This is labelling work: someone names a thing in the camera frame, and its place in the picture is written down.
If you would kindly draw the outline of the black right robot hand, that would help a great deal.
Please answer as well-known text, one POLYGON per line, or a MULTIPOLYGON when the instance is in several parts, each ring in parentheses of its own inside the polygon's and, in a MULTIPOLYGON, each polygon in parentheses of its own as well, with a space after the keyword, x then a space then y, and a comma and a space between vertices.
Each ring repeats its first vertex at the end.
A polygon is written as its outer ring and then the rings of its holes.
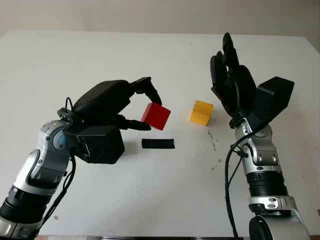
POLYGON ((228 32, 223 36, 222 51, 210 58, 210 75, 211 90, 231 117, 229 126, 235 129, 251 112, 257 87, 249 69, 239 63, 228 32))

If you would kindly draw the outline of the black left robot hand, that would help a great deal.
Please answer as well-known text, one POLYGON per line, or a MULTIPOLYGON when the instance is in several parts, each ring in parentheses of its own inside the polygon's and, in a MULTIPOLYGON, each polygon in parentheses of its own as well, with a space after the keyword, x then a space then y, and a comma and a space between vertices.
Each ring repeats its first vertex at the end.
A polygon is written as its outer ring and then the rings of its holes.
POLYGON ((149 131, 149 124, 126 119, 120 112, 130 104, 130 98, 134 94, 145 94, 152 103, 162 105, 151 79, 148 76, 133 82, 122 79, 100 82, 76 101, 72 112, 89 126, 116 126, 121 130, 149 131))

